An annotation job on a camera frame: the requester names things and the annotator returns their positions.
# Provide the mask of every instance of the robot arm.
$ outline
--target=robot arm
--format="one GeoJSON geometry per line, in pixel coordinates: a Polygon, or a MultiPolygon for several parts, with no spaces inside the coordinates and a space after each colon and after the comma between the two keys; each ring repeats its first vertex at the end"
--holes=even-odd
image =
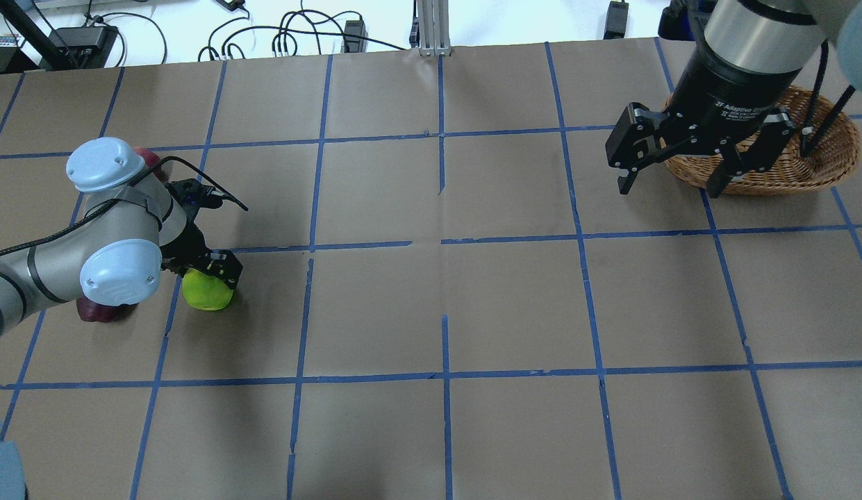
{"type": "Polygon", "coordinates": [[[164,185],[155,168],[114,138],[72,153],[66,173],[85,193],[85,217],[53,237],[0,252],[0,336],[83,295],[110,306],[144,301],[158,289],[161,269],[196,269],[236,288],[239,260],[209,250],[193,224],[200,206],[216,208],[231,197],[195,180],[164,185]],[[188,209],[179,203],[184,197],[188,209]]]}
{"type": "MultiPolygon", "coordinates": [[[[722,155],[706,185],[711,197],[735,178],[770,170],[797,130],[777,102],[827,37],[805,3],[814,2],[717,3],[665,110],[631,102],[606,140],[606,159],[620,169],[620,193],[628,194],[640,170],[675,155],[722,155]],[[736,145],[754,133],[754,145],[739,152],[736,145]]],[[[851,40],[844,42],[848,47],[861,44],[862,0],[838,3],[846,4],[849,16],[839,25],[839,40],[851,40]]],[[[839,45],[841,60],[854,59],[842,57],[839,45]]],[[[850,67],[859,69],[860,61],[850,67]]]]}

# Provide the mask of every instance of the wire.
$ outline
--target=wire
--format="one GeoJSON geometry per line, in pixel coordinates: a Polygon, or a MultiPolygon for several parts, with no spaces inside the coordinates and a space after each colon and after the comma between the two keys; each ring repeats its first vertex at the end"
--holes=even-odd
{"type": "MultiPolygon", "coordinates": [[[[244,32],[246,32],[246,31],[252,31],[252,29],[279,29],[279,26],[266,26],[266,25],[262,25],[262,26],[249,26],[249,28],[243,28],[243,29],[240,29],[239,31],[235,31],[235,32],[233,32],[233,34],[231,34],[231,35],[230,35],[230,37],[227,37],[227,39],[226,39],[226,40],[224,41],[224,43],[221,45],[221,49],[222,49],[222,50],[221,50],[221,52],[223,52],[223,51],[224,51],[224,47],[226,47],[226,46],[227,46],[227,44],[231,41],[231,39],[233,39],[234,37],[236,37],[236,35],[239,35],[240,33],[244,33],[244,32]]],[[[289,29],[285,29],[285,28],[284,28],[284,31],[285,31],[285,32],[292,32],[292,33],[300,33],[300,34],[304,34],[304,35],[313,35],[313,32],[312,32],[312,31],[300,31],[300,29],[291,29],[291,28],[289,28],[289,29]]],[[[317,34],[318,34],[318,35],[330,35],[330,37],[341,37],[341,34],[340,34],[340,33],[324,33],[324,32],[319,32],[319,33],[317,33],[317,34]]],[[[376,40],[376,39],[374,39],[374,38],[362,37],[362,35],[348,35],[347,37],[348,37],[348,38],[356,38],[356,39],[358,39],[358,40],[366,40],[367,42],[374,42],[375,44],[384,45],[385,47],[390,47],[390,48],[392,48],[392,49],[397,49],[398,51],[405,51],[405,50],[406,50],[406,49],[405,49],[405,48],[403,48],[403,47],[398,47],[398,45],[388,44],[388,42],[382,42],[382,41],[380,41],[380,40],[376,40]]]]}
{"type": "Polygon", "coordinates": [[[77,60],[73,59],[72,50],[69,50],[69,45],[66,45],[66,40],[63,40],[63,37],[61,37],[60,32],[58,32],[53,27],[51,22],[47,20],[47,18],[44,16],[44,13],[41,12],[41,9],[39,9],[39,6],[35,2],[33,2],[33,8],[36,10],[37,13],[39,13],[39,16],[42,18],[42,20],[44,20],[44,24],[46,24],[51,29],[51,31],[53,31],[57,35],[57,39],[60,40],[61,44],[63,45],[63,48],[66,49],[66,59],[68,59],[69,62],[76,67],[76,69],[82,69],[82,65],[79,64],[77,60]]]}
{"type": "Polygon", "coordinates": [[[222,186],[221,184],[216,183],[214,179],[212,179],[211,177],[209,177],[209,176],[208,176],[208,174],[206,174],[205,172],[200,171],[200,170],[199,170],[199,168],[198,168],[198,167],[196,167],[196,165],[193,165],[191,162],[188,162],[188,161],[186,161],[186,160],[185,160],[185,159],[183,159],[183,158],[180,158],[180,156],[165,156],[164,158],[160,159],[160,161],[158,161],[158,162],[157,162],[157,164],[152,165],[152,167],[150,167],[150,170],[146,171],[146,173],[145,173],[145,174],[152,174],[153,172],[155,172],[155,171],[157,171],[158,169],[160,169],[160,168],[162,167],[162,165],[167,164],[169,161],[176,161],[176,162],[178,162],[178,163],[183,163],[184,165],[186,165],[186,167],[189,167],[189,168],[190,168],[190,170],[194,171],[196,174],[199,174],[199,175],[201,175],[203,178],[205,178],[205,180],[206,180],[206,181],[208,181],[208,183],[209,183],[209,184],[211,184],[212,186],[215,186],[218,190],[220,190],[220,191],[221,191],[221,193],[224,193],[225,195],[227,195],[228,197],[230,197],[230,200],[231,200],[233,203],[236,203],[236,205],[238,205],[241,209],[243,209],[243,210],[244,210],[244,211],[246,211],[246,212],[249,212],[249,208],[248,208],[247,206],[245,206],[245,205],[243,204],[243,202],[241,202],[237,197],[233,196],[233,193],[230,193],[230,191],[225,190],[225,189],[224,189],[224,186],[222,186]]]}
{"type": "Polygon", "coordinates": [[[838,102],[835,103],[835,106],[831,110],[825,118],[822,118],[822,123],[817,129],[817,133],[814,134],[814,138],[811,139],[811,143],[808,144],[808,148],[802,149],[802,158],[808,158],[814,149],[817,149],[817,145],[822,139],[822,136],[829,130],[829,127],[837,120],[838,114],[843,110],[844,105],[850,101],[850,98],[853,97],[854,92],[856,92],[856,88],[853,85],[848,85],[844,92],[841,92],[841,97],[838,98],[838,102]]]}
{"type": "Polygon", "coordinates": [[[804,131],[808,130],[808,127],[811,126],[811,120],[814,117],[814,112],[817,110],[817,98],[819,97],[820,89],[822,88],[822,79],[825,77],[825,67],[827,67],[829,63],[829,42],[824,41],[820,45],[820,63],[817,68],[817,79],[814,82],[814,88],[811,91],[811,100],[808,101],[808,112],[804,115],[804,123],[802,124],[802,133],[800,133],[800,146],[802,146],[802,151],[806,151],[808,146],[806,145],[806,141],[808,140],[808,134],[804,131]]]}
{"type": "MultiPolygon", "coordinates": [[[[138,174],[135,177],[133,177],[133,179],[128,182],[128,185],[129,186],[137,185],[140,181],[144,180],[146,177],[148,177],[149,175],[151,175],[152,173],[154,173],[155,171],[160,169],[162,167],[162,165],[167,164],[170,161],[176,161],[178,163],[183,163],[184,165],[186,165],[186,167],[189,167],[190,169],[195,171],[197,174],[202,175],[202,177],[204,177],[206,181],[211,183],[211,185],[215,186],[222,193],[224,193],[225,195],[230,197],[230,200],[233,203],[236,203],[236,205],[240,206],[240,208],[242,208],[244,211],[249,212],[249,208],[247,206],[243,205],[243,202],[241,202],[239,199],[237,199],[237,197],[233,196],[233,194],[231,194],[230,191],[225,190],[224,187],[222,187],[220,184],[216,183],[215,180],[213,180],[211,177],[208,176],[208,174],[200,172],[199,168],[196,168],[195,165],[193,165],[191,162],[188,162],[183,158],[179,158],[179,156],[166,156],[166,158],[160,159],[160,161],[156,162],[155,165],[152,165],[152,167],[150,167],[149,169],[147,169],[147,170],[143,171],[141,174],[138,174]]],[[[59,240],[60,238],[63,238],[66,235],[72,233],[72,231],[78,230],[79,228],[81,228],[85,224],[88,224],[88,222],[94,221],[94,219],[100,217],[101,215],[104,215],[104,213],[109,212],[110,209],[113,208],[113,206],[116,206],[116,203],[119,203],[119,202],[120,202],[119,199],[108,199],[105,202],[100,203],[100,205],[98,205],[96,208],[94,208],[92,212],[89,212],[84,218],[82,218],[81,221],[78,221],[75,224],[72,224],[71,226],[69,226],[65,230],[57,231],[56,233],[52,234],[49,237],[43,237],[43,238],[40,238],[39,240],[28,241],[27,243],[15,244],[13,247],[8,247],[8,248],[5,248],[4,250],[0,250],[0,257],[7,256],[9,253],[14,253],[14,252],[19,252],[21,250],[25,250],[27,248],[37,247],[40,244],[48,244],[48,243],[51,243],[52,241],[59,240]]]]}
{"type": "Polygon", "coordinates": [[[134,12],[108,12],[106,14],[94,16],[92,19],[97,19],[96,22],[103,23],[103,20],[106,19],[107,16],[133,16],[135,18],[141,18],[151,22],[151,24],[156,27],[158,35],[162,38],[162,60],[160,64],[165,64],[165,61],[168,60],[168,41],[165,39],[165,33],[162,32],[162,28],[160,28],[153,19],[134,12]]]}
{"type": "Polygon", "coordinates": [[[240,51],[240,57],[241,57],[242,59],[246,59],[246,53],[244,53],[244,52],[242,51],[242,47],[240,47],[240,45],[237,45],[237,44],[227,44],[227,55],[228,55],[228,56],[230,56],[230,58],[231,58],[231,59],[233,59],[233,52],[230,50],[230,48],[233,48],[233,47],[236,47],[236,48],[237,48],[237,50],[239,50],[239,51],[240,51]]]}
{"type": "Polygon", "coordinates": [[[63,238],[66,235],[70,234],[72,231],[78,230],[78,228],[81,228],[85,224],[88,224],[88,222],[94,221],[94,219],[100,217],[101,215],[104,215],[104,213],[109,212],[110,209],[116,205],[116,203],[119,203],[119,199],[108,199],[106,200],[106,202],[101,203],[101,205],[98,206],[98,208],[94,210],[94,212],[89,213],[89,215],[85,216],[85,218],[83,218],[81,221],[76,222],[65,230],[58,231],[49,237],[40,238],[40,240],[33,240],[28,241],[27,243],[15,244],[13,247],[8,247],[4,250],[0,250],[0,257],[7,256],[9,253],[25,250],[27,248],[37,247],[40,244],[48,244],[52,241],[59,240],[60,238],[63,238]]]}
{"type": "Polygon", "coordinates": [[[218,54],[218,53],[217,53],[217,50],[215,50],[214,48],[212,48],[212,47],[202,47],[202,48],[199,50],[199,55],[197,55],[197,56],[196,56],[196,61],[197,61],[198,63],[202,63],[202,53],[204,53],[205,51],[208,51],[208,55],[209,55],[209,57],[211,57],[211,58],[212,58],[212,60],[215,60],[215,59],[214,59],[215,57],[217,57],[218,59],[221,59],[221,54],[218,54]]]}
{"type": "Polygon", "coordinates": [[[304,9],[304,7],[301,7],[301,10],[298,10],[297,12],[286,12],[285,15],[282,16],[282,19],[279,20],[279,28],[281,29],[281,32],[279,32],[279,34],[277,34],[276,37],[273,37],[272,44],[276,44],[275,50],[273,50],[273,53],[277,53],[277,51],[279,51],[279,53],[282,53],[282,51],[284,51],[284,50],[288,51],[288,39],[282,38],[282,47],[279,46],[279,41],[281,41],[282,29],[289,29],[289,26],[291,25],[291,23],[295,19],[295,16],[303,17],[304,19],[307,20],[308,23],[310,23],[310,27],[313,28],[313,35],[314,35],[314,37],[316,37],[317,53],[319,53],[320,55],[322,55],[322,45],[320,45],[320,35],[321,34],[317,32],[317,26],[319,26],[320,24],[325,24],[327,22],[332,22],[333,24],[335,24],[336,28],[338,28],[338,31],[341,35],[342,42],[344,42],[344,44],[346,44],[346,42],[348,42],[347,35],[345,35],[344,29],[341,28],[341,25],[339,25],[338,22],[335,20],[336,18],[341,17],[345,14],[356,14],[358,16],[358,18],[360,18],[360,21],[363,20],[363,14],[356,12],[355,10],[343,10],[342,12],[336,13],[334,16],[330,16],[329,14],[326,14],[325,12],[320,12],[319,10],[304,9]],[[310,16],[307,15],[308,13],[319,14],[320,16],[323,16],[326,19],[319,20],[318,22],[314,22],[314,20],[311,19],[310,16]]]}
{"type": "Polygon", "coordinates": [[[87,26],[89,20],[91,20],[91,4],[94,3],[94,0],[88,0],[88,9],[85,10],[85,24],[82,26],[87,26]]]}
{"type": "Polygon", "coordinates": [[[129,49],[128,47],[125,47],[125,37],[122,37],[122,32],[119,31],[118,28],[116,28],[116,33],[119,35],[119,40],[122,41],[122,53],[119,54],[119,60],[116,61],[116,66],[114,66],[119,67],[122,66],[122,60],[126,59],[126,56],[128,56],[129,49]]]}
{"type": "Polygon", "coordinates": [[[215,37],[215,34],[217,34],[217,32],[220,31],[221,28],[224,28],[224,26],[227,26],[230,23],[237,22],[238,20],[249,20],[250,17],[251,17],[251,13],[249,13],[249,17],[238,17],[238,18],[233,18],[233,19],[227,20],[227,22],[222,23],[221,26],[218,26],[217,28],[215,28],[214,31],[212,31],[211,34],[208,35],[208,45],[203,47],[203,49],[205,49],[205,48],[210,49],[208,51],[209,59],[215,60],[215,56],[217,56],[218,59],[220,59],[220,56],[217,55],[217,50],[212,48],[212,44],[211,44],[211,39],[213,37],[215,37]]]}
{"type": "MultiPolygon", "coordinates": [[[[292,35],[289,32],[285,32],[285,34],[283,34],[283,36],[292,38],[292,44],[295,47],[292,55],[297,55],[298,54],[298,39],[295,38],[295,35],[292,35]]],[[[273,51],[274,56],[276,56],[277,53],[279,53],[279,55],[283,55],[282,46],[279,45],[279,33],[277,33],[276,37],[273,37],[273,39],[271,40],[270,50],[273,51]]]]}

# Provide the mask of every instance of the black device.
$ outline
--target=black device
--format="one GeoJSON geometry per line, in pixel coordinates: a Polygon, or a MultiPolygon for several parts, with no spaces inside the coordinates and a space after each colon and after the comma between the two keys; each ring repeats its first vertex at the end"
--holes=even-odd
{"type": "Polygon", "coordinates": [[[221,6],[224,6],[224,8],[230,10],[230,12],[233,12],[236,9],[244,9],[246,6],[246,0],[230,0],[229,2],[225,0],[215,0],[215,2],[220,3],[221,6]]]}
{"type": "Polygon", "coordinates": [[[342,47],[343,53],[364,53],[366,51],[366,40],[368,33],[366,31],[366,23],[363,19],[348,20],[345,22],[345,46],[342,47]],[[357,35],[357,37],[348,37],[348,35],[357,35]]]}
{"type": "Polygon", "coordinates": [[[606,28],[603,32],[603,39],[625,38],[627,26],[628,4],[612,0],[609,7],[606,7],[606,28]]]}
{"type": "Polygon", "coordinates": [[[620,193],[628,194],[640,170],[675,155],[722,155],[706,184],[710,197],[773,167],[797,130],[777,102],[825,38],[803,4],[780,6],[719,0],[704,29],[690,20],[697,47],[668,106],[656,112],[631,102],[606,139],[620,193]],[[739,152],[736,145],[755,133],[739,152]]]}
{"type": "Polygon", "coordinates": [[[39,69],[39,66],[20,48],[0,47],[0,75],[22,73],[31,69],[39,69]]]}
{"type": "Polygon", "coordinates": [[[82,26],[82,28],[57,28],[49,40],[59,47],[62,54],[76,61],[79,67],[104,67],[113,50],[119,31],[110,26],[82,26]]]}

